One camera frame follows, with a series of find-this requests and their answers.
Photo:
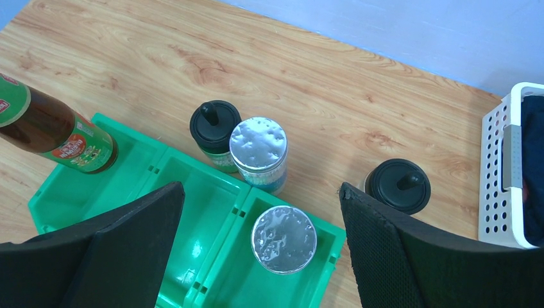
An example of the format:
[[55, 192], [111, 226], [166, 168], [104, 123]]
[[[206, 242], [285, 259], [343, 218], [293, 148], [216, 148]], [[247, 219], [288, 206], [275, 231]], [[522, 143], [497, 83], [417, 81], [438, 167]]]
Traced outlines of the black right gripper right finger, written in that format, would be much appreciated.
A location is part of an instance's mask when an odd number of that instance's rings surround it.
[[339, 188], [363, 307], [542, 307], [543, 249], [468, 239]]

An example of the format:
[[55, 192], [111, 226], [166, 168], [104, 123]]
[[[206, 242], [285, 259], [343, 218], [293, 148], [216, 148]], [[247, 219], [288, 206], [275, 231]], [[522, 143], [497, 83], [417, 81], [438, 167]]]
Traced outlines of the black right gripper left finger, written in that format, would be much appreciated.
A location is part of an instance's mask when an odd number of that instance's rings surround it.
[[153, 307], [182, 215], [171, 182], [54, 232], [1, 244], [2, 307]]

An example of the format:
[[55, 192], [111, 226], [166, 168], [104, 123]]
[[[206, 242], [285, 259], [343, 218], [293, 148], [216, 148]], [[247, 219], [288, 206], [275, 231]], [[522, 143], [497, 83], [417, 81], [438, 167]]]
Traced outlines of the tall yellow-capped sauce bottle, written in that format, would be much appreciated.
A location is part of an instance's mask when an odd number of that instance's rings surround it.
[[85, 174], [111, 167], [118, 145], [65, 103], [1, 75], [1, 138]]

